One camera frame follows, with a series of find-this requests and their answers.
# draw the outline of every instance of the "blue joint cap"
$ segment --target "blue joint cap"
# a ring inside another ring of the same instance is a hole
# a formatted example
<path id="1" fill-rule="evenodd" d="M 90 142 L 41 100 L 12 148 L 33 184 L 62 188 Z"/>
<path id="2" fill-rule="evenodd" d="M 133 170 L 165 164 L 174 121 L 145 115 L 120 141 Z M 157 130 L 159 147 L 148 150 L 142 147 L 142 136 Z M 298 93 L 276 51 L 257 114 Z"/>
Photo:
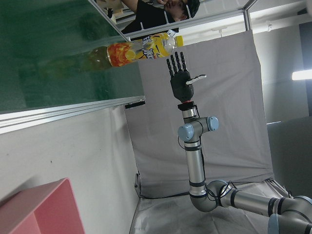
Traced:
<path id="1" fill-rule="evenodd" d="M 268 234 L 279 234 L 278 216 L 272 214 L 269 219 Z"/>
<path id="2" fill-rule="evenodd" d="M 214 116 L 209 116 L 207 118 L 207 124 L 208 124 L 209 131 L 213 132 L 219 128 L 219 120 Z"/>
<path id="3" fill-rule="evenodd" d="M 183 141 L 189 141 L 194 135 L 194 128 L 191 124 L 186 123 L 183 126 L 179 127 L 177 134 Z"/>

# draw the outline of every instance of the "black shirt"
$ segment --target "black shirt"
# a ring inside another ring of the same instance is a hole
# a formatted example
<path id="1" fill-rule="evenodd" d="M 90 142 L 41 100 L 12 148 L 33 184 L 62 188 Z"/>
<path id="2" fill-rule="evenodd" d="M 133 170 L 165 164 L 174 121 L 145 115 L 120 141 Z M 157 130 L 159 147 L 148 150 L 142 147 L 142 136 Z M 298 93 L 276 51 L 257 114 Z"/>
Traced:
<path id="1" fill-rule="evenodd" d="M 165 25 L 167 24 L 165 14 L 167 15 L 169 23 L 175 22 L 171 15 L 167 14 L 163 9 L 154 7 L 146 2 L 143 2 L 142 0 L 138 0 L 136 7 L 136 19 L 128 24 L 121 32 L 126 34 L 140 31 L 142 29 L 140 22 L 142 22 L 144 29 Z"/>

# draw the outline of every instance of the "black cap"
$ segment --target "black cap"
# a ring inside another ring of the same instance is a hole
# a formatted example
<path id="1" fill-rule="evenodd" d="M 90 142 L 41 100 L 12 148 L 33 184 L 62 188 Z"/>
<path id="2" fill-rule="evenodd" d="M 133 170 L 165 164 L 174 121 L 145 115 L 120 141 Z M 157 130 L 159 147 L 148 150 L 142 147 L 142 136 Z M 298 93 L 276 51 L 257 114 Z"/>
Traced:
<path id="1" fill-rule="evenodd" d="M 190 17 L 194 18 L 195 14 L 196 14 L 197 11 L 198 11 L 199 5 L 200 5 L 199 0 L 188 0 L 188 1 L 187 1 L 187 5 L 188 5 L 189 10 L 190 10 L 190 13 L 191 13 Z"/>

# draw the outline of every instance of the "pink box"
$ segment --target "pink box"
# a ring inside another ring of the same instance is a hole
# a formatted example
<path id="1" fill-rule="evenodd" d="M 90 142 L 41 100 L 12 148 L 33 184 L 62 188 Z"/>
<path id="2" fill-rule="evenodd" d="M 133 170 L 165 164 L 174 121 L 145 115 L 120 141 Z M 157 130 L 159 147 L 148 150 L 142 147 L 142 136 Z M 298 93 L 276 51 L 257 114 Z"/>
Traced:
<path id="1" fill-rule="evenodd" d="M 16 194 L 0 207 L 0 234 L 85 234 L 70 180 Z"/>

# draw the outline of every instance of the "yellow bottle label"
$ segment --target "yellow bottle label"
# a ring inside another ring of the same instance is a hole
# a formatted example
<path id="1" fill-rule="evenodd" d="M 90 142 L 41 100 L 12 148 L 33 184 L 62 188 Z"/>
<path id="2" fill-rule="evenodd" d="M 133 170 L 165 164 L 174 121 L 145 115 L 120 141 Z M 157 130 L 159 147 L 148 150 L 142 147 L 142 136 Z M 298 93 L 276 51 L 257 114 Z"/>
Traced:
<path id="1" fill-rule="evenodd" d="M 107 48 L 110 62 L 114 67 L 120 67 L 139 59 L 169 56 L 162 44 L 162 40 L 168 38 L 167 33 L 159 33 L 132 42 L 112 44 Z"/>

